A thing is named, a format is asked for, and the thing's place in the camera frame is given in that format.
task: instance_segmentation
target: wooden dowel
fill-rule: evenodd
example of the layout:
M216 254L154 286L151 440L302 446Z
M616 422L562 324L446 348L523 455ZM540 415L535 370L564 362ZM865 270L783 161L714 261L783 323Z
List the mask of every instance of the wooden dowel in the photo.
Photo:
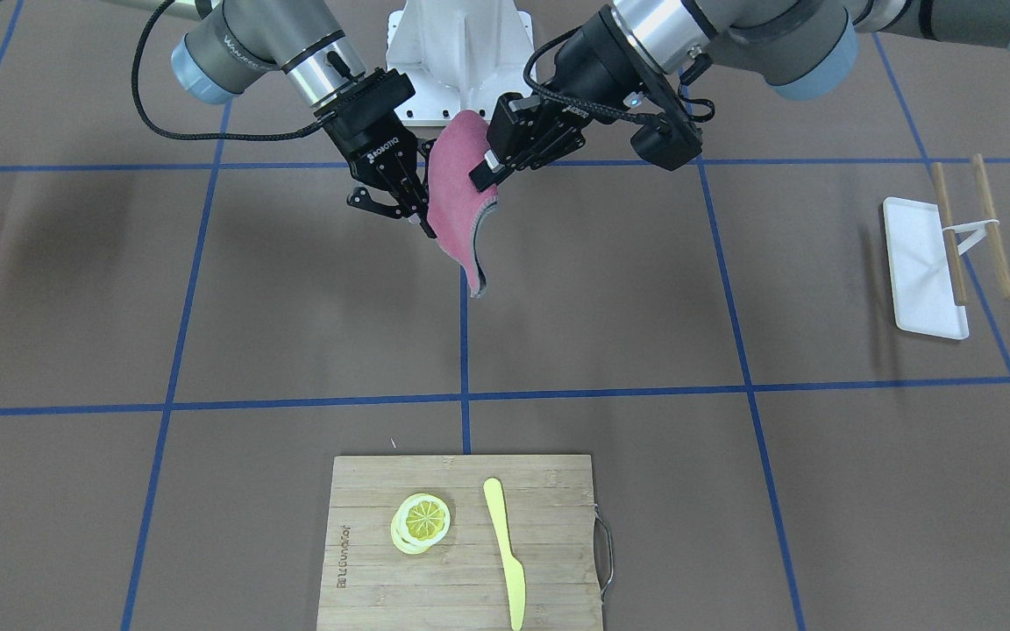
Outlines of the wooden dowel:
M981 197L981 207L985 209L985 218L998 219L997 213L995 213L995 204L993 203L993 189L989 188L989 175L985 169L985 156L982 154L974 155L972 163L974 164L974 172L977 173L977 192ZM1003 293L1003 296L1007 300L1010 300L1010 268L1007 267L1007 255L1003 251L1000 225L998 223L989 223L985 227L985 231L989 236L989 243L993 246L993 259L997 269L1000 292Z
M949 211L949 191L945 188L945 173L941 171L941 163L930 165L933 172L933 192L937 193L937 209L941 213L941 227L953 226L953 212ZM949 265L949 283L953 285L953 302L957 307L969 304L969 290L966 289L966 271L961 267L961 255L957 254L957 235L952 230L942 230L941 238L945 239L945 260Z

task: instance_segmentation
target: knife blade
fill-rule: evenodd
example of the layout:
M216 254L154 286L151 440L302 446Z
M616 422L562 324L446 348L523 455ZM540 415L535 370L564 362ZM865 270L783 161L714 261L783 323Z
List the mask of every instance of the knife blade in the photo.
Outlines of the knife blade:
M509 626L513 631L521 631L521 625L524 624L524 566L516 556L513 556L513 547L509 544L508 516L505 513L505 492L502 491L502 481L490 477L482 485L482 492L486 495L489 519L494 523L497 547L501 550L505 590L508 592Z

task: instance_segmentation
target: wooden cutting board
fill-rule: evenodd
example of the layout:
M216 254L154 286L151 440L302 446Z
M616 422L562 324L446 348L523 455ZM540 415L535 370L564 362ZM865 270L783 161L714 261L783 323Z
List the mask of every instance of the wooden cutting board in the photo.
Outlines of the wooden cutting board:
M601 631L590 455L340 455L333 460L317 631L509 631L508 596L482 484L505 488L524 564L525 630ZM446 502L445 538L423 554L392 544L413 493Z

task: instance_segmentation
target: white plastic stand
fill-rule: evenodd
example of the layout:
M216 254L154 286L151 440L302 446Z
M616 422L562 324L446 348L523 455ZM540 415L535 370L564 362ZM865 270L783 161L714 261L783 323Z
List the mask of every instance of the white plastic stand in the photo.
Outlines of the white plastic stand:
M965 307L953 304L937 205L887 197L883 200L883 224L887 228L894 323L915 334L966 339L969 318Z
M497 97L530 91L532 17L513 0L408 0L389 16L389 69L412 80L415 96L396 113L409 127L443 127L461 110L489 119Z

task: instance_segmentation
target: lemon slice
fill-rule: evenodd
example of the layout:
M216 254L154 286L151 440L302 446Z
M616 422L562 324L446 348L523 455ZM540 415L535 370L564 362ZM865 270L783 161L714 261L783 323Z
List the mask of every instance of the lemon slice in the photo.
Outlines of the lemon slice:
M392 542L405 554L421 554L449 530L449 508L428 493L404 500L392 519Z

